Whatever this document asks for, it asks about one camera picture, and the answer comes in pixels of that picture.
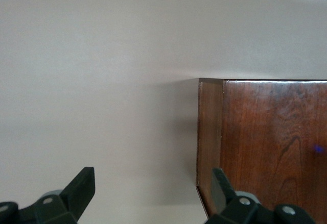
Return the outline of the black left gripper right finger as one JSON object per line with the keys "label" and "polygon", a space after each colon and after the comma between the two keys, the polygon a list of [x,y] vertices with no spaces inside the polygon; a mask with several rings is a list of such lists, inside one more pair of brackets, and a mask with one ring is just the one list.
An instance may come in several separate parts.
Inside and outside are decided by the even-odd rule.
{"label": "black left gripper right finger", "polygon": [[217,213],[205,224],[313,224],[297,205],[279,204],[269,210],[252,193],[235,191],[221,168],[212,170],[211,193]]}

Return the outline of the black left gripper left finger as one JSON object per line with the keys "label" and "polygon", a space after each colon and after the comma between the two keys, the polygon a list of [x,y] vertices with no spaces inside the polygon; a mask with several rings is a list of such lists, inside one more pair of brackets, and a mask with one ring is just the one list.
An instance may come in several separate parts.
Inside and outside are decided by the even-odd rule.
{"label": "black left gripper left finger", "polygon": [[78,224],[95,190],[95,169],[85,167],[64,189],[45,193],[26,208],[0,202],[0,224]]}

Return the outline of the dark wooden drawer box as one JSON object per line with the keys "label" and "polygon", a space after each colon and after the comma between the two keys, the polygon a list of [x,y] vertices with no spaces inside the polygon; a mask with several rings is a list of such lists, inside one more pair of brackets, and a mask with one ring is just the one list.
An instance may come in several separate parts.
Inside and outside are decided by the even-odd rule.
{"label": "dark wooden drawer box", "polygon": [[199,79],[196,187],[216,213],[213,168],[269,209],[327,224],[327,80]]}

